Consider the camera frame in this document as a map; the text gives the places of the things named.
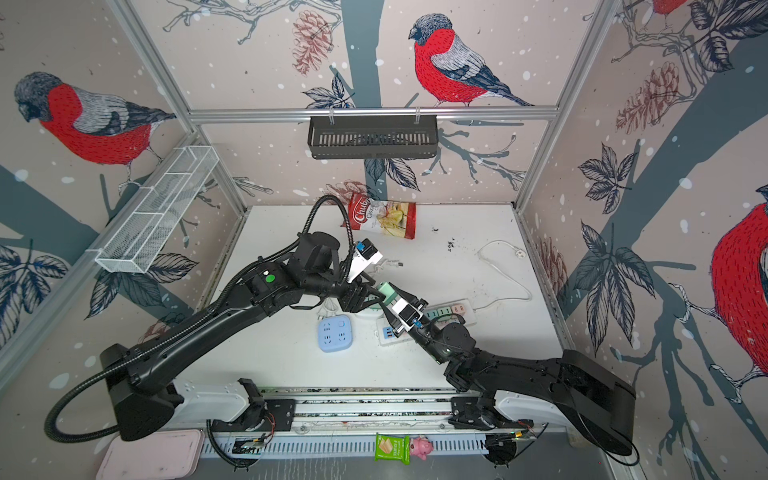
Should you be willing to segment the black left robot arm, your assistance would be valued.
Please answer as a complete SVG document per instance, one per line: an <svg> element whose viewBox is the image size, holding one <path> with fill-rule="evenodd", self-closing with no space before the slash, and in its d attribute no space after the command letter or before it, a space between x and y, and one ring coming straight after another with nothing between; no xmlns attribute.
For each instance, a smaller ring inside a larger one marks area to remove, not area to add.
<svg viewBox="0 0 768 480"><path fill-rule="evenodd" d="M124 441L142 439L165 426L183 403L173 385L178 374L241 330L286 307L304 309L301 300L306 295L319 300L334 298L346 313L382 302L383 294L365 271L365 261L374 256L372 243L350 241L346 257L341 258L335 237L311 231L313 219L325 203L340 211L346 209L337 196L322 196L293 243L246 265L205 309L155 339L131 348L115 344L105 350L103 370L73 387L52 407L44 421L45 435L63 444L114 433ZM82 434L61 431L59 417L66 406L99 382L107 385L115 425Z"/></svg>

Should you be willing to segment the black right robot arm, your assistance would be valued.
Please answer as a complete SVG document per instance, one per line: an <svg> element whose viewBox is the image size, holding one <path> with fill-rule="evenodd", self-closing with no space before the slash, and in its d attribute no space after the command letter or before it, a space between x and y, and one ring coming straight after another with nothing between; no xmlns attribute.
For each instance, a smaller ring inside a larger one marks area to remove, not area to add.
<svg viewBox="0 0 768 480"><path fill-rule="evenodd" d="M566 349L559 358L505 357L476 346L462 322L439 327L424 315L427 302L398 287L382 304L397 335L408 334L437 363L459 392L494 400L498 392L521 394L553 405L578 432L614 459L638 456L633 442L636 392L624 380Z"/></svg>

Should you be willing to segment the green charger plug spare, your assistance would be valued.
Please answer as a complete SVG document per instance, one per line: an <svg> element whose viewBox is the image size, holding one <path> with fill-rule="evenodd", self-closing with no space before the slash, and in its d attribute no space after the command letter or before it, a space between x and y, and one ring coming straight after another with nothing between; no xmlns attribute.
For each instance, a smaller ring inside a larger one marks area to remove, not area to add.
<svg viewBox="0 0 768 480"><path fill-rule="evenodd" d="M396 289L389 282L382 283L379 286L378 291L384 296L384 299L379 303L381 308L389 307L399 298Z"/></svg>

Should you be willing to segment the long white pastel power strip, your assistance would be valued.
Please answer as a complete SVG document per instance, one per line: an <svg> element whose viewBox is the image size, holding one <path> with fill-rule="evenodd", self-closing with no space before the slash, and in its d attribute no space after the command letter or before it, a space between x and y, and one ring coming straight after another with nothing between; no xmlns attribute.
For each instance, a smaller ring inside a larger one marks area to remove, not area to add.
<svg viewBox="0 0 768 480"><path fill-rule="evenodd" d="M465 305L465 308L467 309L467 313L464 316L456 315L453 313L450 316L441 317L436 320L431 318L431 315L429 314L429 312L433 310L436 306L442 306L442 305L452 306L454 303L463 303ZM467 327L473 326L477 323L474 309L472 308L470 302L467 299L461 299L461 300L446 302L446 303L437 304L437 305L430 305L425 308L423 318L427 319L429 322L434 322L435 325L439 327L443 327L445 324L452 323L452 322L464 323ZM382 347L400 344L403 342L406 342L406 343L414 342L414 340L410 337L408 333L403 333L402 335L397 337L393 333L393 330L391 329L385 316L381 316L376 320L376 328L374 331L374 335L377 338L379 345Z"/></svg>

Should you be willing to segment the blue square power strip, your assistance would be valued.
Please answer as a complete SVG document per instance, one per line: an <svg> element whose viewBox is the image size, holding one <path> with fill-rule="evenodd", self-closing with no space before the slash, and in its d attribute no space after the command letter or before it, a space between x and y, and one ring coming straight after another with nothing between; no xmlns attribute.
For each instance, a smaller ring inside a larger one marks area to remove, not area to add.
<svg viewBox="0 0 768 480"><path fill-rule="evenodd" d="M317 326L317 339L318 346L324 353L348 349L353 343L351 319L347 315L321 319Z"/></svg>

